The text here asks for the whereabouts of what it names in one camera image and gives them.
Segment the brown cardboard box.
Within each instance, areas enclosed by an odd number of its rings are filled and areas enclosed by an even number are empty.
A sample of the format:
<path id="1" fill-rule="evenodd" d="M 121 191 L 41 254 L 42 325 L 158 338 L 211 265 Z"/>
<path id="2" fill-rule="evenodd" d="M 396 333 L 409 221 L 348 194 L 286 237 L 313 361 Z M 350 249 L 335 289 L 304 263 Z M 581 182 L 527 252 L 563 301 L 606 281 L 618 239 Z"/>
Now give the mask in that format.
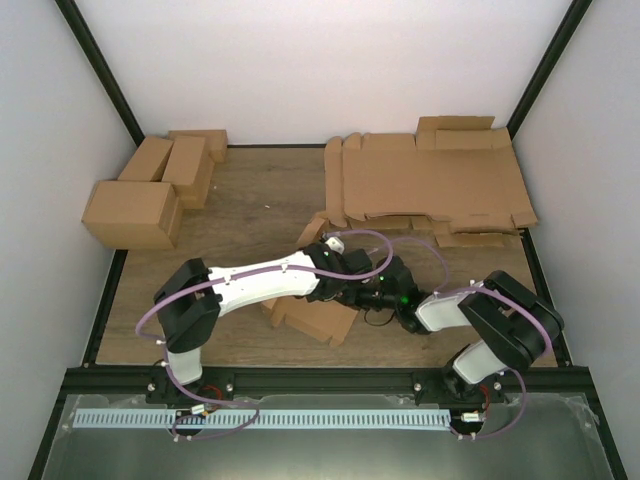
<path id="1" fill-rule="evenodd" d="M 296 297 L 280 297 L 261 303 L 273 328 L 285 324 L 331 347 L 341 345 L 359 312 L 336 301 L 308 302 Z"/>

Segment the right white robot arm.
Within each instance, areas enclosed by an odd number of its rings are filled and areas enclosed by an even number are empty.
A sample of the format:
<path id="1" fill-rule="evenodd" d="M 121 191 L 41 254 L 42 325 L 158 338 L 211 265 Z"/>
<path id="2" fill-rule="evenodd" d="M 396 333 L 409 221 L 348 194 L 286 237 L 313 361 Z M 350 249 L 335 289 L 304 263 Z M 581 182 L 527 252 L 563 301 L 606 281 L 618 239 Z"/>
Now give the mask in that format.
<path id="1" fill-rule="evenodd" d="M 349 287 L 339 302 L 366 311 L 390 310 L 412 334 L 474 328 L 479 340 L 442 370 L 445 393 L 458 403 L 471 400 L 494 374 L 527 370 L 553 349 L 564 329 L 564 320 L 548 302 L 502 270 L 466 288 L 426 292 L 397 256 L 377 279 Z"/>

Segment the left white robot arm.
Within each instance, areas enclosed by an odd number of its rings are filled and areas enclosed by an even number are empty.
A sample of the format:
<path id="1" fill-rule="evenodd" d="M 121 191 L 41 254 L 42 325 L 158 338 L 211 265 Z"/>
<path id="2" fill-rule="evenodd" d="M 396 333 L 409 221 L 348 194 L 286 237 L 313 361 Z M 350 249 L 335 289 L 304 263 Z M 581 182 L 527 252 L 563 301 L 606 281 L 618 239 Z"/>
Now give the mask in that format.
<path id="1" fill-rule="evenodd" d="M 203 395 L 201 347 L 210 339 L 219 317 L 286 296 L 330 300 L 355 285 L 354 276 L 372 270 L 364 250 L 345 252 L 344 244 L 335 237 L 275 261 L 237 268 L 208 268 L 200 258 L 186 261 L 155 293 L 155 304 L 197 284 L 218 278 L 222 282 L 190 292 L 157 312 L 173 373 L 170 393 L 184 404 Z"/>

